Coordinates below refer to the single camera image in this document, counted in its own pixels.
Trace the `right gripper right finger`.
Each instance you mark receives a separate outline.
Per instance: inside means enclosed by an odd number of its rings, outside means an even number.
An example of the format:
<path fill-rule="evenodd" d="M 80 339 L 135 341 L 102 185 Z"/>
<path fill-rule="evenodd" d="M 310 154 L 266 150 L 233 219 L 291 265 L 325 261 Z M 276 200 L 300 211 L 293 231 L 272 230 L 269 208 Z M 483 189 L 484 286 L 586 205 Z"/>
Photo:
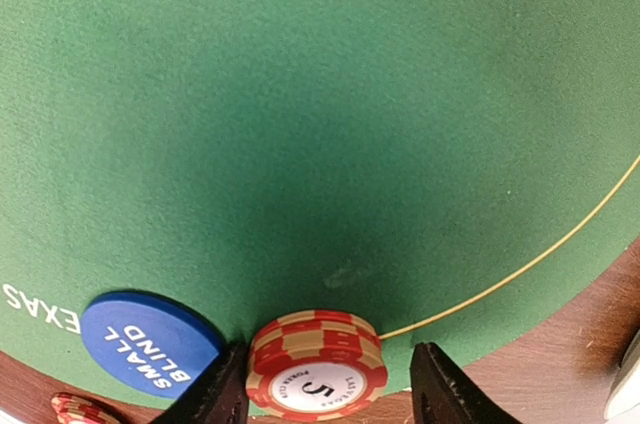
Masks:
<path fill-rule="evenodd" d="M 415 423 L 519 423 L 435 343 L 419 343 L 414 347 L 410 378 Z"/>

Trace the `red five poker chip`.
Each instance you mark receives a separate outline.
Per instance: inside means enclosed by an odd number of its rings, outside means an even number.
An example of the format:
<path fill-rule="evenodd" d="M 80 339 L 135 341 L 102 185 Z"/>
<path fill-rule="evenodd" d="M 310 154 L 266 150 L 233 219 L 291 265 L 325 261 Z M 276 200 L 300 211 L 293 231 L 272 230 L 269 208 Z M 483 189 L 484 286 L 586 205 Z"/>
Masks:
<path fill-rule="evenodd" d="M 383 395 L 388 370 L 374 327 L 351 313 L 305 310 L 254 336 L 246 392 L 262 411 L 320 422 L 354 414 Z"/>

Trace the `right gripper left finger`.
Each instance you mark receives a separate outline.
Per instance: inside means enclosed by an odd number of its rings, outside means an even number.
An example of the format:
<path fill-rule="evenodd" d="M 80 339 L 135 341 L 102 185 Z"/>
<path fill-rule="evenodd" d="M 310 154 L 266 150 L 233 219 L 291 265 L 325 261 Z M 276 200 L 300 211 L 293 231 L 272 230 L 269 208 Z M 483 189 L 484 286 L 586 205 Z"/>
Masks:
<path fill-rule="evenodd" d="M 153 424 L 245 424 L 248 345 L 234 342 Z"/>

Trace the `blue small blind button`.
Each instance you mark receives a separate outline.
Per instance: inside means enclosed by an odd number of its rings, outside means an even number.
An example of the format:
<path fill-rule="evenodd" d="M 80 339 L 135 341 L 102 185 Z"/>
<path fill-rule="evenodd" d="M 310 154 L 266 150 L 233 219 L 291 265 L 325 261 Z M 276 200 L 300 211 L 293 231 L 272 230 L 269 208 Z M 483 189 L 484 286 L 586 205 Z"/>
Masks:
<path fill-rule="evenodd" d="M 109 375 L 142 393 L 176 399 L 220 357 L 226 341 L 175 300 L 138 291 L 96 297 L 80 318 L 81 339 Z"/>

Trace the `orange-red poker chip stack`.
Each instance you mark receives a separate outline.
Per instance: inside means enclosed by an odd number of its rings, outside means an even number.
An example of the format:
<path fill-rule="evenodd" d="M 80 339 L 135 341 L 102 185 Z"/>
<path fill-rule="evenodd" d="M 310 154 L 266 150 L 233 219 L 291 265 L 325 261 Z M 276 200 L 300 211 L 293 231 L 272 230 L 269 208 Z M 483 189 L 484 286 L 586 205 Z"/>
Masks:
<path fill-rule="evenodd" d="M 120 424 L 121 420 L 95 403 L 67 392 L 50 399 L 59 423 Z"/>

